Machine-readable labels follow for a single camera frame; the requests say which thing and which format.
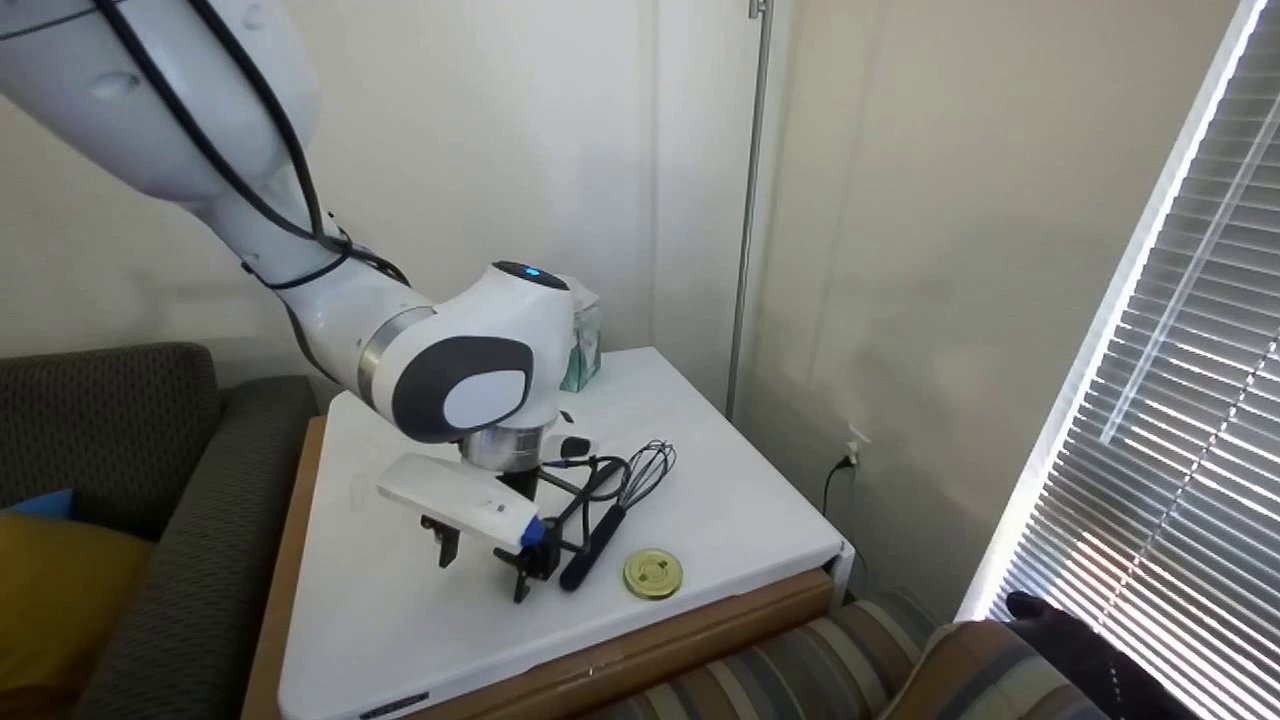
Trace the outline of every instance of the yellow pillow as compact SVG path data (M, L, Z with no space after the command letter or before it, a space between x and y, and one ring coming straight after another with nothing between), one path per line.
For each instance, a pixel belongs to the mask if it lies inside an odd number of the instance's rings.
M0 715L70 713L152 544L0 514Z

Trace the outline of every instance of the window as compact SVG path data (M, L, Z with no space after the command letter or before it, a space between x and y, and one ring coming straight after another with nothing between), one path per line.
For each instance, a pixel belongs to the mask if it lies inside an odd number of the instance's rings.
M1242 3L960 615L1013 590L1280 715L1280 0Z

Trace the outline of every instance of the blue object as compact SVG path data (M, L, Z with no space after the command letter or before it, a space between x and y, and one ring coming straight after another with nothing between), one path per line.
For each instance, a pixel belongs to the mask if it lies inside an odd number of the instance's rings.
M532 547L532 544L539 544L549 537L549 523L538 517L538 520L528 520L528 530L523 530L523 537L519 537L519 547Z
M70 520L70 517L72 517L72 499L78 499L78 492L72 492L72 489L61 489L61 492L41 492L41 496L18 499L18 503L7 503L4 514L46 517L46 520Z

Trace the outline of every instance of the white table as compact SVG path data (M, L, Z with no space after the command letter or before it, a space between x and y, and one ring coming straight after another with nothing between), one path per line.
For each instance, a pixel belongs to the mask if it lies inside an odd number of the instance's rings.
M513 606L513 570L494 547L465 537L456 565L437 570L437 537L375 492L410 439L351 396L327 405L282 671L284 715L428 707L829 560L844 586L848 542L661 353L608 353L565 410L574 433L614 458L674 439L676 472L630 514L582 593L549 580ZM549 514L568 503L549 485L538 499ZM630 595L621 565L633 547L676 551L686 590L674 601Z

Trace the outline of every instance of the gray couch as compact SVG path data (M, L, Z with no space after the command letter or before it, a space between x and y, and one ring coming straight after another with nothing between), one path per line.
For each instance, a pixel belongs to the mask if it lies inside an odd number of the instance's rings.
M0 503L156 542L82 715L238 715L306 425L299 377L218 388L196 343L0 359Z

